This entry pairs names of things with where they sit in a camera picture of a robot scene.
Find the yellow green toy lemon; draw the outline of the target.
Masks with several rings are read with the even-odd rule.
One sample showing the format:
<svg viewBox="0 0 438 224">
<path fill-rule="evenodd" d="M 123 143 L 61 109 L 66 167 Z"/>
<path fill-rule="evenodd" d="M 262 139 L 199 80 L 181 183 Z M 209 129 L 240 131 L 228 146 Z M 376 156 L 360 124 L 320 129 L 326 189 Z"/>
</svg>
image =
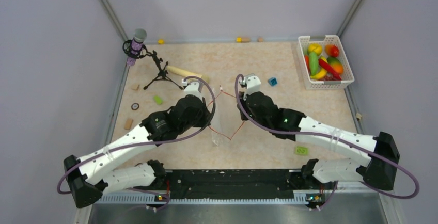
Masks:
<svg viewBox="0 0 438 224">
<path fill-rule="evenodd" d="M 311 52 L 315 52 L 318 56 L 320 56 L 323 52 L 323 47 L 317 43 L 311 43 L 307 47 L 307 53 L 310 54 Z"/>
</svg>

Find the green orange toy mango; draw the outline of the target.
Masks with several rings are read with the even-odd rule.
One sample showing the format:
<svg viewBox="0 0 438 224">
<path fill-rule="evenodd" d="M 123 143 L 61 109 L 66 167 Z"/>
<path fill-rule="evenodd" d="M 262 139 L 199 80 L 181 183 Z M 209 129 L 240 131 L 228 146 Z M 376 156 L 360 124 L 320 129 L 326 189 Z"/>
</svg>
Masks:
<svg viewBox="0 0 438 224">
<path fill-rule="evenodd" d="M 343 74 L 343 65 L 338 58 L 330 56 L 327 58 L 327 62 L 337 74 Z"/>
</svg>

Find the red toy chili pepper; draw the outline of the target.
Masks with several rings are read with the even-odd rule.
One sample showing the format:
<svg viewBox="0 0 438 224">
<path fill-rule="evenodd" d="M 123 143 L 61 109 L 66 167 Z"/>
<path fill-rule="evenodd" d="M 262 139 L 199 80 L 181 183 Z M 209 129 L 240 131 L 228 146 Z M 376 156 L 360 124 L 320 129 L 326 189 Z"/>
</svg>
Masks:
<svg viewBox="0 0 438 224">
<path fill-rule="evenodd" d="M 336 78 L 338 81 L 341 80 L 340 75 L 322 58 L 319 58 L 319 65 L 328 73 L 330 73 L 332 77 Z"/>
</svg>

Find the clear zip bag orange zipper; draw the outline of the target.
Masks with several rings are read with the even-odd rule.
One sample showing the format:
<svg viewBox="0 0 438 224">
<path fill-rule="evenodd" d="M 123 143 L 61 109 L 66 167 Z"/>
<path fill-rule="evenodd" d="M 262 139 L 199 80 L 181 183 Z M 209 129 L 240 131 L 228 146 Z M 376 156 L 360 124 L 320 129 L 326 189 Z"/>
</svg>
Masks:
<svg viewBox="0 0 438 224">
<path fill-rule="evenodd" d="M 213 145 L 219 147 L 235 140 L 245 121 L 241 119 L 234 93 L 227 92 L 222 85 L 213 92 L 216 109 L 208 129 Z"/>
</svg>

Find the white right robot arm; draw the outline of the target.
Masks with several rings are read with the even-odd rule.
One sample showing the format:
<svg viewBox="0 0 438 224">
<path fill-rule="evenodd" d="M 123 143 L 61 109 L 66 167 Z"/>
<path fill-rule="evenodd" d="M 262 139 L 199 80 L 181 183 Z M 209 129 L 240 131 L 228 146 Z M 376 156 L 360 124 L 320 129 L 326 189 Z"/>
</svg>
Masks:
<svg viewBox="0 0 438 224">
<path fill-rule="evenodd" d="M 306 187 L 361 181 L 374 189 L 393 190 L 400 153 L 391 134 L 372 136 L 338 129 L 300 111 L 280 108 L 260 91 L 239 92 L 237 106 L 243 120 L 279 139 L 321 146 L 344 156 L 338 160 L 311 159 L 302 167 Z"/>
</svg>

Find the green toy cucumber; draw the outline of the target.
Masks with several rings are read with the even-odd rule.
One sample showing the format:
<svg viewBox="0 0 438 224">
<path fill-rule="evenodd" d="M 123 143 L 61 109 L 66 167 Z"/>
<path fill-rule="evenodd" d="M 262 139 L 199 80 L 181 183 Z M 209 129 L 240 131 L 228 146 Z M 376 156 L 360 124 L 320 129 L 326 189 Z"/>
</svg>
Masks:
<svg viewBox="0 0 438 224">
<path fill-rule="evenodd" d="M 308 54 L 310 75 L 314 76 L 319 72 L 319 56 L 312 51 Z"/>
</svg>

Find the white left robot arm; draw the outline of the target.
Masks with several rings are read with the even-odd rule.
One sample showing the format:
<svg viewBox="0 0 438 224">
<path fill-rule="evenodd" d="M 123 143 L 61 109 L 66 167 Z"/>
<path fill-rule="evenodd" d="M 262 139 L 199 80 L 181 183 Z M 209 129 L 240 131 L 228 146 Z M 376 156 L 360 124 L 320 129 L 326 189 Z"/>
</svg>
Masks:
<svg viewBox="0 0 438 224">
<path fill-rule="evenodd" d="M 180 137 L 192 127 L 202 132 L 216 111 L 216 101 L 208 110 L 204 98 L 186 95 L 168 110 L 151 113 L 131 131 L 89 155 L 64 159 L 65 175 L 61 180 L 69 186 L 68 194 L 79 209 L 90 206 L 102 196 L 132 187 L 160 189 L 165 185 L 167 173 L 158 160 L 149 160 L 139 166 L 119 169 L 133 157 L 167 143 L 182 141 Z"/>
</svg>

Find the white perforated plastic basket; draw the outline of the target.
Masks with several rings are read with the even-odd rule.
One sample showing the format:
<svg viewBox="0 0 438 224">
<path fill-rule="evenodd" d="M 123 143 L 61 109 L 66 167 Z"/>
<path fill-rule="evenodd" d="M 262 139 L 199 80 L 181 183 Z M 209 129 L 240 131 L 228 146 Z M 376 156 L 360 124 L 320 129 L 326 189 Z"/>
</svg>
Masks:
<svg viewBox="0 0 438 224">
<path fill-rule="evenodd" d="M 297 53 L 307 90 L 344 89 L 355 81 L 340 38 L 300 36 Z"/>
</svg>

